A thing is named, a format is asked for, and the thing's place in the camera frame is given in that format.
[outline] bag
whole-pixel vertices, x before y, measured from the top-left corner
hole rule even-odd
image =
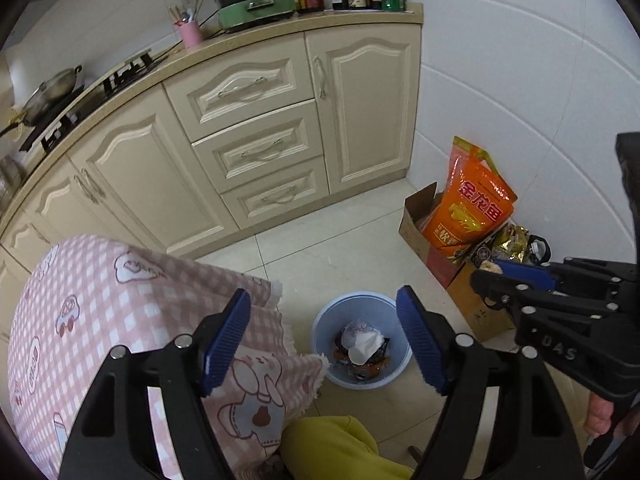
[[[455,260],[500,227],[517,199],[485,150],[454,137],[447,187],[422,234]]]

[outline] cardboard box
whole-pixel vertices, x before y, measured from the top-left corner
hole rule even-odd
[[[447,260],[444,254],[431,246],[416,227],[419,220],[427,216],[440,204],[442,193],[436,194],[436,187],[437,183],[434,182],[404,200],[404,214],[402,215],[399,233],[435,276],[440,285],[447,288],[464,262],[452,263]]]
[[[490,309],[473,291],[470,280],[475,270],[474,264],[466,262],[447,287],[447,292],[473,330],[476,339],[483,343],[514,327],[505,310]]]
[[[487,307],[471,288],[471,274],[476,270],[473,264],[464,258],[458,262],[448,260],[416,227],[418,221],[440,204],[442,193],[436,194],[436,186],[434,182],[404,200],[399,233],[438,282],[447,289],[476,339],[484,342],[510,330],[513,325],[505,311]]]

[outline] gas stove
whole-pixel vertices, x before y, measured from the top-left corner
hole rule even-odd
[[[165,59],[166,55],[153,59],[150,50],[146,50],[125,60],[119,68],[94,83],[87,92],[84,92],[84,87],[76,89],[57,103],[34,127],[20,151],[29,152],[34,143],[40,140],[47,155],[94,110],[149,74]]]

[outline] blue trash bin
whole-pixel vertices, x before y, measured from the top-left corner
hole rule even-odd
[[[369,381],[358,381],[343,367],[335,366],[335,337],[350,322],[358,320],[370,324],[390,339],[386,352],[389,364]],[[406,368],[412,355],[398,321],[396,302],[382,294],[363,290],[340,296],[320,311],[311,329],[311,348],[315,354],[324,354],[332,364],[327,378],[350,390],[373,390],[389,384]]]

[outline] yellow pants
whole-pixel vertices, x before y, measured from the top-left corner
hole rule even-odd
[[[306,416],[284,430],[280,454],[296,480],[408,480],[412,469],[378,454],[352,416]]]

